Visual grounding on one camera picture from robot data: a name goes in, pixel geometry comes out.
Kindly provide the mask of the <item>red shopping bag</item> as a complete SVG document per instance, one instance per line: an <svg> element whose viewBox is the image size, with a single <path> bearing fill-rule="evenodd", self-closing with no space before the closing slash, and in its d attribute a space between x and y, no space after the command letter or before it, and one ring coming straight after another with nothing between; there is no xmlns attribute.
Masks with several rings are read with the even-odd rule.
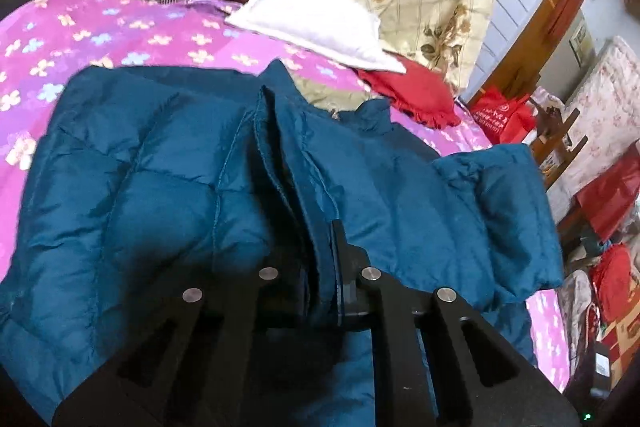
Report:
<svg viewBox="0 0 640 427"><path fill-rule="evenodd" d="M528 101L528 94L506 98L491 86L480 95L470 112L492 144L521 143L536 128L536 118Z"/></svg>

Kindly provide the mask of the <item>floral white mattress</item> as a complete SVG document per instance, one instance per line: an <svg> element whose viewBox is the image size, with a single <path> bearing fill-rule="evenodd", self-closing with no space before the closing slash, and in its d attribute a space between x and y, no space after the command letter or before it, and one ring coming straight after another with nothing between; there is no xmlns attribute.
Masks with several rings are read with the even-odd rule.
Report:
<svg viewBox="0 0 640 427"><path fill-rule="evenodd" d="M568 137L587 143L547 192L556 222L570 211L574 196L639 139L639 57L622 37L608 40L563 115L574 110L579 115Z"/></svg>

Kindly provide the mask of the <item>red fringed cushion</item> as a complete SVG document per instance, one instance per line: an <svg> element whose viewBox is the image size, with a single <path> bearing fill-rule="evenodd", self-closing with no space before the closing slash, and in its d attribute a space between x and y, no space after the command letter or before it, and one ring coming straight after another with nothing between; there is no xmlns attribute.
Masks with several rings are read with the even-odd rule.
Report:
<svg viewBox="0 0 640 427"><path fill-rule="evenodd" d="M358 78L390 100L393 108L432 129L456 127L461 119L449 87L436 72L401 55L396 60L405 72L357 69Z"/></svg>

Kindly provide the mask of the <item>wooden chair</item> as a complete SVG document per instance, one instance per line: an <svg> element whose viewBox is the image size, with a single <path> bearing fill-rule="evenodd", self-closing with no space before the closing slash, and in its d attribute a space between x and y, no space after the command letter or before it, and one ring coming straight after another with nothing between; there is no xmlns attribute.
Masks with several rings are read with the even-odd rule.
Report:
<svg viewBox="0 0 640 427"><path fill-rule="evenodd" d="M544 178L544 187L549 190L570 167L588 138L584 135L576 145L570 139L570 129L580 116L579 108L564 118L557 108L544 108L533 98L529 102L537 111L537 136L529 148Z"/></svg>

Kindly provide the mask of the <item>pink floral bed sheet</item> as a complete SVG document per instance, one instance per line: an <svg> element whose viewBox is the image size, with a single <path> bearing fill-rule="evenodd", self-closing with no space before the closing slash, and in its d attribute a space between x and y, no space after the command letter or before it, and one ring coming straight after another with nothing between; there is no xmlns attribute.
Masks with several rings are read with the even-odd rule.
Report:
<svg viewBox="0 0 640 427"><path fill-rule="evenodd" d="M1 24L4 279L16 247L22 197L37 145L66 84L78 72L89 67L183 67L256 76L273 62L281 63L292 81L301 75L314 87L338 94L361 92L350 69L292 44L235 29L224 22L213 1L160 5L140 0L34 0L8 15ZM394 124L440 156L491 148L469 119L449 130L434 131L388 107ZM560 336L544 331L542 314L558 305L551 291L559 285L536 291L525 303L536 355L530 363L546 376L554 373L552 358L566 348Z"/></svg>

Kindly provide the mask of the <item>white pillow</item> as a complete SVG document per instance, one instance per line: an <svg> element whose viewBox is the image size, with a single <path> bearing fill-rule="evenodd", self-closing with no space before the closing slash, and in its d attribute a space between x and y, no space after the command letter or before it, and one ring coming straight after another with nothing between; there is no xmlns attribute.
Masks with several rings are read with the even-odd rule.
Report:
<svg viewBox="0 0 640 427"><path fill-rule="evenodd" d="M380 19L355 0L248 0L226 22L352 68L406 71L384 51Z"/></svg>

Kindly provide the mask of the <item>blue quilted down jacket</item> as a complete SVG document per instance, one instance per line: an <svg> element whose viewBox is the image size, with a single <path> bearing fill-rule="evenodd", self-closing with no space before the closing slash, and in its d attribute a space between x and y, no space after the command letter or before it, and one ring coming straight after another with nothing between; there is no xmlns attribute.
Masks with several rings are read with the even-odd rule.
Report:
<svg viewBox="0 0 640 427"><path fill-rule="evenodd" d="M50 421L60 403L207 277L281 261L295 325L273 333L247 400L256 426L369 426L371 340L334 337L330 239L404 285L448 286L526 361L526 300L561 251L529 149L440 156L377 98L331 116L279 62L252 76L89 67L40 139L1 285L1 363Z"/></svg>

